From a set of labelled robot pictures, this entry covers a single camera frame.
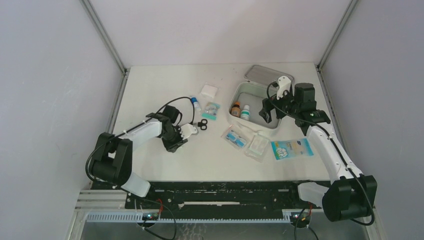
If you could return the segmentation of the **white bottle green label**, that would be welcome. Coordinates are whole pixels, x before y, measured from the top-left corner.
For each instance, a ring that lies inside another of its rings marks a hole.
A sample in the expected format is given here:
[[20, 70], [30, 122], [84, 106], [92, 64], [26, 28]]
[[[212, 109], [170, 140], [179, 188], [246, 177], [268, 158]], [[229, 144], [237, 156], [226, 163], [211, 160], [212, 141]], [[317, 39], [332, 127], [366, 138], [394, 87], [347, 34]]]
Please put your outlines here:
[[240, 118], [245, 121], [250, 120], [250, 106], [248, 104], [244, 105], [243, 109], [241, 110]]

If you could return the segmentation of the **grey plastic medicine box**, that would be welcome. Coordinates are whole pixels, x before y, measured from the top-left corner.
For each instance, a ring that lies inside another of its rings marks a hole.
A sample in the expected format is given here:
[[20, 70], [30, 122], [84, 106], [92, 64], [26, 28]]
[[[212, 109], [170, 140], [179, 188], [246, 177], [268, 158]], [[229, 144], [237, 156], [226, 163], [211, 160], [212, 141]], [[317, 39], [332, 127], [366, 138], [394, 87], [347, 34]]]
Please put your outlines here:
[[274, 110], [271, 111], [271, 122], [269, 123], [259, 115], [260, 110], [263, 108], [262, 101], [267, 98], [266, 90], [266, 85], [254, 81], [240, 83], [229, 101], [228, 110], [230, 111], [236, 102], [240, 103], [241, 109], [248, 105], [249, 119], [244, 120], [227, 113], [228, 122], [264, 136], [271, 137], [276, 135], [281, 124], [281, 120], [277, 119], [276, 112]]

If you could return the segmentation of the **brown bottle orange cap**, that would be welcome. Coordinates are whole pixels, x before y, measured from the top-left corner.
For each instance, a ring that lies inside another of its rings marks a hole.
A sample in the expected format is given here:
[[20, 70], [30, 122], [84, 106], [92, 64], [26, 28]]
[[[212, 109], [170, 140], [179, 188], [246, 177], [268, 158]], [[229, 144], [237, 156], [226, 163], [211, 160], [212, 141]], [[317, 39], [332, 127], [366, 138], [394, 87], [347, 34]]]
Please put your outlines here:
[[241, 115], [240, 102], [236, 101], [230, 109], [230, 115], [239, 118]]

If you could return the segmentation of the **blue white bandage roll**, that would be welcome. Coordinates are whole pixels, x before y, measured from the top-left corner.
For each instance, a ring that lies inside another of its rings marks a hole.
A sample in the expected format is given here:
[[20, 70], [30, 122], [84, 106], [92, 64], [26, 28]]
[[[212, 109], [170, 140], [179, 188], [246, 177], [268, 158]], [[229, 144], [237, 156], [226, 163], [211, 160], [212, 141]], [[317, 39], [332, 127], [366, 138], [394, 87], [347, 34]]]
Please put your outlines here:
[[191, 103], [192, 103], [192, 105], [193, 105], [194, 109], [195, 109], [197, 112], [200, 112], [200, 111], [202, 110], [202, 108], [201, 108], [201, 105], [200, 105], [200, 103], [199, 103], [198, 99], [197, 99], [195, 96], [193, 96], [193, 95], [191, 95], [189, 98], [190, 98], [190, 101], [191, 101]]

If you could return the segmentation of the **white gauze packet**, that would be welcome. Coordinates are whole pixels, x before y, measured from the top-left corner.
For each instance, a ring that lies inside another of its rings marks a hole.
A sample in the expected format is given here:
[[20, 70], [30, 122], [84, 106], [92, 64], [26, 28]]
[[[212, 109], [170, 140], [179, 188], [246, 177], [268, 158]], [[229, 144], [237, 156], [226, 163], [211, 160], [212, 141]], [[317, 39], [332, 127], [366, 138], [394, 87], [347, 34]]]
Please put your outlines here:
[[201, 91], [200, 91], [200, 94], [202, 95], [202, 96], [204, 96], [204, 97], [208, 97], [208, 98], [210, 98], [210, 99], [214, 99], [215, 98], [215, 96], [217, 95], [217, 93], [218, 93], [218, 90], [219, 90], [219, 88], [218, 87], [215, 87], [215, 86], [213, 86], [213, 85], [209, 85], [209, 84], [205, 84], [203, 87], [202, 87], [202, 89], [201, 89]]

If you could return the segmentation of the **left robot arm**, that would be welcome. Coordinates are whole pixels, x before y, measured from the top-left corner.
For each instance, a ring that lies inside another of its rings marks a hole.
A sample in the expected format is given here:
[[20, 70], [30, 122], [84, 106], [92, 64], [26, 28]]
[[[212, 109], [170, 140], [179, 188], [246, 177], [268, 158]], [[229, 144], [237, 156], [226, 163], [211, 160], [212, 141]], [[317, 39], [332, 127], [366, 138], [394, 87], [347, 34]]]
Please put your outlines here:
[[147, 141], [159, 138], [167, 152], [174, 153], [188, 140], [180, 126], [174, 125], [182, 113], [174, 106], [166, 105], [157, 113], [150, 113], [146, 120], [115, 135], [104, 132], [99, 135], [95, 148], [86, 161], [86, 174], [93, 181], [104, 181], [137, 196], [137, 202], [149, 209], [157, 196], [150, 191], [151, 184], [133, 171], [133, 152]]

